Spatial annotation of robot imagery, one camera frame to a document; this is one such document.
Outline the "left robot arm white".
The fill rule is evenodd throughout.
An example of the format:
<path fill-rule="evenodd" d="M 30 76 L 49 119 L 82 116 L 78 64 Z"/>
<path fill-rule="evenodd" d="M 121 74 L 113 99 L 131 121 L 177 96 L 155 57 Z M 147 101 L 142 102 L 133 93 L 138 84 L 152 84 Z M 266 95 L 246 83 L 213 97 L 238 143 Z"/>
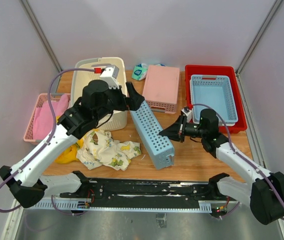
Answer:
<path fill-rule="evenodd" d="M 88 194 L 88 180 L 79 171 L 60 176 L 44 176 L 43 172 L 68 147 L 97 128 L 108 114 L 141 107 L 144 97 L 131 82 L 126 87 L 128 96 L 103 80 L 91 81 L 74 105 L 60 118 L 54 118 L 54 128 L 41 143 L 15 165 L 0 168 L 0 177 L 23 208 L 36 205 L 43 197 L 70 193 L 83 198 Z"/>

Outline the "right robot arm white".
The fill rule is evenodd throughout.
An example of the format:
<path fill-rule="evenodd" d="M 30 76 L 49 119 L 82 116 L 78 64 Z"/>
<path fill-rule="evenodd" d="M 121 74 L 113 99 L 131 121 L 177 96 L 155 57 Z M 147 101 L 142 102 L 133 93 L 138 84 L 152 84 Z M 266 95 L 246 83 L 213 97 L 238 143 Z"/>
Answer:
<path fill-rule="evenodd" d="M 214 200 L 230 197 L 248 206 L 253 216 L 268 225 L 284 217 L 284 174 L 273 173 L 244 155 L 232 143 L 230 135 L 219 131 L 222 117 L 211 108 L 200 112 L 199 123 L 190 123 L 181 114 L 159 135 L 183 142 L 185 137 L 200 138 L 203 149 L 231 167 L 243 180 L 239 182 L 227 173 L 209 179 L 208 194 Z"/>

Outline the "pink perforated basket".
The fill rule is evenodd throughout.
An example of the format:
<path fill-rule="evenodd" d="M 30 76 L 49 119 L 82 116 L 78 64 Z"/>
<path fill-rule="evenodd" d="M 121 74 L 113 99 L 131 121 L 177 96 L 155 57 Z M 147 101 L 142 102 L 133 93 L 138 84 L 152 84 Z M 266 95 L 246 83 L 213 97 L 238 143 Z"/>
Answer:
<path fill-rule="evenodd" d="M 154 112 L 177 112 L 180 70 L 177 67 L 150 65 L 142 96 Z"/>

